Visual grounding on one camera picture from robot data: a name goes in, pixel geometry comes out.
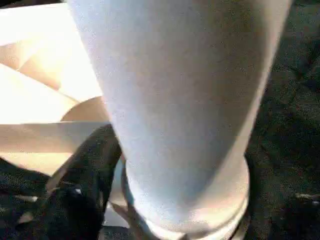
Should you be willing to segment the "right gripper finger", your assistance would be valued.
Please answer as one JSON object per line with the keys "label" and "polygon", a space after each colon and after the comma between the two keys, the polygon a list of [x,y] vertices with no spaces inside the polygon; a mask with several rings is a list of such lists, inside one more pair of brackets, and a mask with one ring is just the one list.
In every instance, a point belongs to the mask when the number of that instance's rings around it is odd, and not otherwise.
{"label": "right gripper finger", "polygon": [[98,239],[121,153],[111,124],[96,129],[49,178],[15,239]]}

